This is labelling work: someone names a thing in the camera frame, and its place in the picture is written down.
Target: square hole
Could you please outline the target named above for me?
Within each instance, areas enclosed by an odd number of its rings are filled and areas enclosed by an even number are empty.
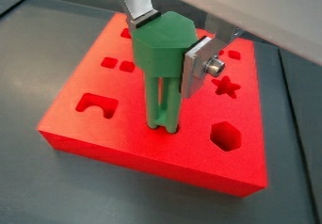
[[[125,72],[133,72],[135,70],[137,66],[134,64],[134,62],[130,61],[123,61],[121,63],[119,69]]]
[[[111,57],[106,57],[101,63],[101,66],[109,69],[114,69],[117,67],[118,60]]]

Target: shape sorter board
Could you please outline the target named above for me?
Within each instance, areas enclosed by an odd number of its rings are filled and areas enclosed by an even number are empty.
[[[200,37],[208,34],[198,30]],[[55,149],[245,197],[268,186],[261,101],[249,40],[221,52],[224,75],[184,100],[180,132],[146,125],[144,74],[117,14],[38,125]]]

